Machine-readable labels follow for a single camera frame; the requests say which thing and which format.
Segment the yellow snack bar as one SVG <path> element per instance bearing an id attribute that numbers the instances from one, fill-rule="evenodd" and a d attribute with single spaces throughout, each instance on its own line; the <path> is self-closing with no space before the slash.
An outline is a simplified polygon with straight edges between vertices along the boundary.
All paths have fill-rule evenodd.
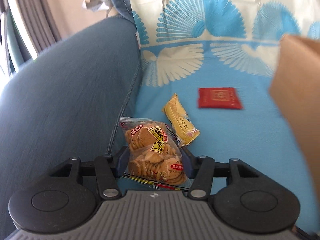
<path id="1" fill-rule="evenodd" d="M 189 145 L 200 135 L 200 131 L 189 119 L 176 93 L 164 105 L 162 112 L 170 121 L 180 147 Z"/>

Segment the clear bag of round biscuits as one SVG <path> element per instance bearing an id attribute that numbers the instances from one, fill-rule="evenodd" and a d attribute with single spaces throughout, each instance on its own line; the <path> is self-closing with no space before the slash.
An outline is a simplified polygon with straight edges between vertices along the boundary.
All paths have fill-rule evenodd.
<path id="1" fill-rule="evenodd" d="M 120 117 L 119 124 L 130 151 L 127 174 L 154 186 L 190 188 L 182 154 L 168 125 L 124 116 Z"/>

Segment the red snack packet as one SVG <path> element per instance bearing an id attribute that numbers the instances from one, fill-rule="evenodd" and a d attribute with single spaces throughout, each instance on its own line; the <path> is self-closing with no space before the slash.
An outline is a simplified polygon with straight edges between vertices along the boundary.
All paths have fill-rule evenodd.
<path id="1" fill-rule="evenodd" d="M 237 91 L 232 87 L 199 88 L 199 108 L 243 109 Z"/>

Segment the blue fabric sofa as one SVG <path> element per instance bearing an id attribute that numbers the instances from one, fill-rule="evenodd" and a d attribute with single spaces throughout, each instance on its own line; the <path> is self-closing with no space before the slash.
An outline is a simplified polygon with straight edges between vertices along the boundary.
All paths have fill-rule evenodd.
<path id="1" fill-rule="evenodd" d="M 10 197 L 70 157 L 90 161 L 125 144 L 142 80 L 130 0 L 117 13 L 45 50 L 1 94 L 1 239 L 15 226 Z"/>

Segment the brown cardboard box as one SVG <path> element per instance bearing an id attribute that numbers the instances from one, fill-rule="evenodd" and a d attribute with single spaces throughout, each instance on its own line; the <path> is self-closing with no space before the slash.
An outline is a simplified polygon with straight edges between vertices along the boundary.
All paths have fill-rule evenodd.
<path id="1" fill-rule="evenodd" d="M 289 122 L 319 192 L 319 41 L 281 38 L 269 93 Z"/>

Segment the blue white patterned cover sheet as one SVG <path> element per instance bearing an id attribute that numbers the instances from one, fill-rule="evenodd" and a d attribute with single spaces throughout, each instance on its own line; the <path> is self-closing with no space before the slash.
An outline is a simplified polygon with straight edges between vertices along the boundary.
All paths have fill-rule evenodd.
<path id="1" fill-rule="evenodd" d="M 167 121 L 174 93 L 200 135 L 195 155 L 239 158 L 291 190 L 297 225 L 319 231 L 306 161 L 268 89 L 285 34 L 319 37 L 319 0 L 130 0 L 143 79 L 135 116 Z M 199 108 L 199 88 L 235 88 L 243 109 Z"/>

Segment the grey curtain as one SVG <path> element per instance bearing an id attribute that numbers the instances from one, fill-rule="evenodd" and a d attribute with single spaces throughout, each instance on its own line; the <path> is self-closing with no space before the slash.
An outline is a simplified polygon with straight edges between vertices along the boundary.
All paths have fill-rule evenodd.
<path id="1" fill-rule="evenodd" d="M 17 0 L 17 3 L 37 54 L 61 40 L 47 0 Z"/>

